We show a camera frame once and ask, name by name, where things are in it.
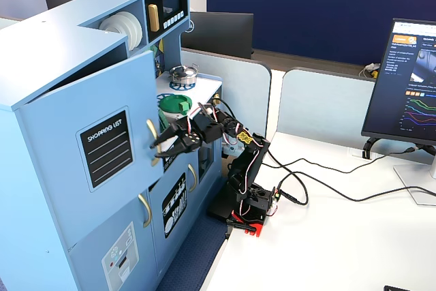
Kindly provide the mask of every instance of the blue wall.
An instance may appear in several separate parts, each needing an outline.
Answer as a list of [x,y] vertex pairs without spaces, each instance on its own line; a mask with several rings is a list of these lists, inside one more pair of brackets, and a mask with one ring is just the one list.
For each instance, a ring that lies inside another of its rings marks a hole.
[[254,13],[253,47],[354,64],[380,62],[392,19],[436,20],[436,0],[207,0]]

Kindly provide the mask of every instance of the silver pot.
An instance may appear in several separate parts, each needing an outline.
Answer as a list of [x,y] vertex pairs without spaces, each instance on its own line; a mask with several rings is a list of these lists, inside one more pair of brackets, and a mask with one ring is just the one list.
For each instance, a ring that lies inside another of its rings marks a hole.
[[192,66],[176,66],[170,70],[170,76],[172,82],[179,83],[181,85],[191,85],[197,81],[198,65],[192,64]]

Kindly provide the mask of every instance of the desk divider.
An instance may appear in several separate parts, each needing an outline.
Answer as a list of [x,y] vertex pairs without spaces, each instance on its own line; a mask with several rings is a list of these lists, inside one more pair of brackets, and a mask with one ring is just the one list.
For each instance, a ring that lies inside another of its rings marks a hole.
[[[295,68],[283,77],[278,132],[362,149],[367,137],[362,126],[374,80],[327,71]],[[380,140],[372,151],[381,154],[401,152],[406,142]],[[396,155],[431,164],[433,156],[424,151]]]
[[182,64],[200,66],[200,73],[223,79],[222,99],[251,133],[266,135],[271,70],[259,61],[182,49]]

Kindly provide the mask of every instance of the desk surface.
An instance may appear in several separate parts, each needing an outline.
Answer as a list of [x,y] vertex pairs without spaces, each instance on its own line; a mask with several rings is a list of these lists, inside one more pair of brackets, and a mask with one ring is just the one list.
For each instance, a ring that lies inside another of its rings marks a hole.
[[[276,133],[270,150],[282,163],[300,157],[349,170],[364,164],[349,149]],[[352,174],[306,163],[294,170],[327,182],[348,196],[365,196],[402,187],[392,166],[409,161],[388,157]],[[286,171],[262,166],[256,183],[277,186]],[[255,238],[234,230],[208,291],[215,290],[362,290],[385,285],[411,291],[436,286],[436,208],[417,206],[407,191],[355,203],[303,177],[309,205],[285,198]],[[283,190],[303,200],[299,183],[289,178]]]

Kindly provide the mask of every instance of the blue carpet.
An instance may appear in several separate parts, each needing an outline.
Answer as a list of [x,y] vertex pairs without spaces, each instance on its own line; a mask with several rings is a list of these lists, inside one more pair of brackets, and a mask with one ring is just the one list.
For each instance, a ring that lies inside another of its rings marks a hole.
[[157,291],[195,291],[202,287],[221,248],[227,225],[201,213],[167,270]]
[[3,284],[3,282],[0,279],[0,291],[7,291],[5,285]]

